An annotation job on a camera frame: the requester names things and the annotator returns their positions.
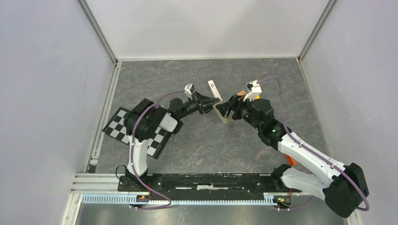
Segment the orange translucent semicircle block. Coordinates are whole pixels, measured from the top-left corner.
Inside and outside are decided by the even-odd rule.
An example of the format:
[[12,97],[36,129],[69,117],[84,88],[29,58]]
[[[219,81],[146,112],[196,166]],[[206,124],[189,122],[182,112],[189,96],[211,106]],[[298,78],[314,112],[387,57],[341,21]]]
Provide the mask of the orange translucent semicircle block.
[[291,156],[289,156],[289,155],[286,155],[286,157],[287,157],[287,160],[288,160],[288,162],[289,162],[290,166],[295,166],[295,165],[297,165],[297,164],[298,164],[298,161],[297,161],[297,160],[295,160],[294,158],[292,158]]

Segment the black white checkerboard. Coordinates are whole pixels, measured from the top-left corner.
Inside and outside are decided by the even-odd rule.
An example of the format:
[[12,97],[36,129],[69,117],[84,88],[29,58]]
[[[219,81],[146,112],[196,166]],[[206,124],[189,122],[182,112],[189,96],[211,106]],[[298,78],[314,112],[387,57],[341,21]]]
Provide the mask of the black white checkerboard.
[[[127,128],[124,125],[124,121],[127,119],[129,113],[130,110],[119,107],[104,126],[102,132],[126,145],[129,145],[130,140],[127,134]],[[158,159],[172,133],[161,126],[158,126],[156,129],[152,129],[151,131],[151,135],[145,136],[148,137],[148,139],[146,139],[147,154],[154,159]]]

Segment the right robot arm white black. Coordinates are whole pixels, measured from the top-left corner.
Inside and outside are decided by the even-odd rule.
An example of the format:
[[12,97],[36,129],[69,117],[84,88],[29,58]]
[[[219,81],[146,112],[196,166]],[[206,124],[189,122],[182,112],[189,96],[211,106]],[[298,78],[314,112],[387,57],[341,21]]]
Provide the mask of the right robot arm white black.
[[355,210],[368,211],[370,204],[366,178],[362,168],[346,165],[323,154],[306,143],[274,116],[269,100],[245,101],[233,95],[228,102],[216,106],[225,118],[244,120],[258,132],[267,146],[293,157],[310,173],[290,165],[281,165],[273,172],[271,186],[276,191],[297,189],[323,200],[337,215],[348,218]]

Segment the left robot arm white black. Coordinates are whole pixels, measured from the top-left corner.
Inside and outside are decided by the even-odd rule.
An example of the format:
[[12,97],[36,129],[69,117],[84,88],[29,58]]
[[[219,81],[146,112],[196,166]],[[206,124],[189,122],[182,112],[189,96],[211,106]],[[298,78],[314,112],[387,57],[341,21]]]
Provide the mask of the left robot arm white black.
[[130,186],[136,191],[142,191],[147,186],[147,148],[149,139],[153,137],[157,128],[161,127],[167,132],[177,134],[184,125],[182,118],[195,112],[207,114],[218,102],[218,98],[195,92],[185,102],[180,98],[173,98],[167,109],[147,98],[137,104],[124,120],[130,145],[125,176],[130,180]]

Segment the white remote with buttons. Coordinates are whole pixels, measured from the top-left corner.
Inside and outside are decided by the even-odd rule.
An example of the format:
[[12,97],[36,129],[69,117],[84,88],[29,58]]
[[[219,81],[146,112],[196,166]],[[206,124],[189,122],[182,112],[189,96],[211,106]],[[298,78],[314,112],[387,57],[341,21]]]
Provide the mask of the white remote with buttons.
[[219,104],[215,104],[213,105],[214,111],[217,114],[217,116],[219,117],[219,119],[222,121],[223,124],[228,124],[230,122],[233,121],[233,119],[231,117],[225,118],[224,116],[222,116],[222,114],[220,113],[220,111],[216,108]]

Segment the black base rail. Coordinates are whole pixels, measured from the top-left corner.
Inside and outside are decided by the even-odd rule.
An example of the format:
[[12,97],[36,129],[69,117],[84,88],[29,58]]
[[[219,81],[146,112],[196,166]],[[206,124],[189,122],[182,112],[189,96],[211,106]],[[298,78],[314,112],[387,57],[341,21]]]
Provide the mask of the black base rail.
[[289,193],[282,181],[265,173],[153,173],[143,182],[152,190],[150,200],[261,200],[264,193]]

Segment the white black remote control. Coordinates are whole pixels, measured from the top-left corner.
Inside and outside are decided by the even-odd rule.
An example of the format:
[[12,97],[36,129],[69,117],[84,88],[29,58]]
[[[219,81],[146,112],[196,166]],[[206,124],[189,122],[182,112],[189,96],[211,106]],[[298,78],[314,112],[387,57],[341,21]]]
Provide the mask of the white black remote control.
[[223,101],[222,97],[221,97],[221,95],[220,95],[220,93],[219,93],[214,81],[213,80],[209,80],[207,83],[208,83],[208,86],[209,86],[214,98],[217,98],[217,99],[219,99],[222,102]]

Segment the brown wooden block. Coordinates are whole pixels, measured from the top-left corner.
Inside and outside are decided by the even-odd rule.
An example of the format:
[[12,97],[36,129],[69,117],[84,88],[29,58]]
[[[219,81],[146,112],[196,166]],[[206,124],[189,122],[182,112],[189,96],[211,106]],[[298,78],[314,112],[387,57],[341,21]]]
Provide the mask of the brown wooden block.
[[245,96],[247,93],[246,91],[242,90],[239,93],[237,93],[238,96]]

